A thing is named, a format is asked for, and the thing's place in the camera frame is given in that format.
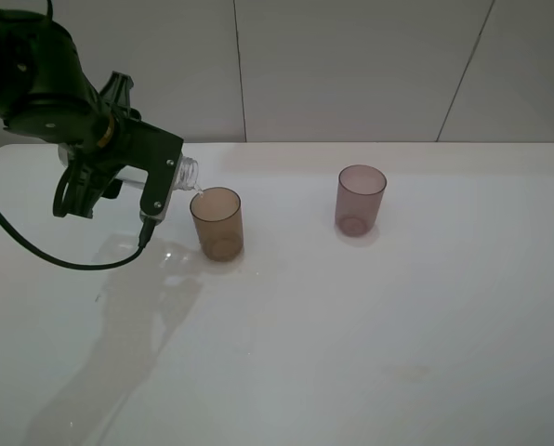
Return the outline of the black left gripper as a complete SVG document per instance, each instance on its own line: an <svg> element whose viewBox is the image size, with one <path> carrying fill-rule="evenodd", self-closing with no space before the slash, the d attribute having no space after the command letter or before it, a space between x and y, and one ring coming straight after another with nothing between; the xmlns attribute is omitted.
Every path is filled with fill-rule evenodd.
<svg viewBox="0 0 554 446"><path fill-rule="evenodd" d="M53 201L53 215L92 218L101 198L119 194L120 173L142 169L142 121L133 109L132 78L112 72L99 91L104 102L52 102L48 141L59 145L65 165Z"/></svg>

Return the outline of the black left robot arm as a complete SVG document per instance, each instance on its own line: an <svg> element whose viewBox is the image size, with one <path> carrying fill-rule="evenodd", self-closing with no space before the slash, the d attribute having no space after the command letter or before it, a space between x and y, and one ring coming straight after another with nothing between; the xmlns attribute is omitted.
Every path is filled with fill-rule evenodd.
<svg viewBox="0 0 554 446"><path fill-rule="evenodd" d="M100 198L121 188L111 154L130 107L132 79L114 72L96 90L85 76L71 35L40 14L0 8L0 119L11 134L61 147L68 167L59 181L55 216L90 218Z"/></svg>

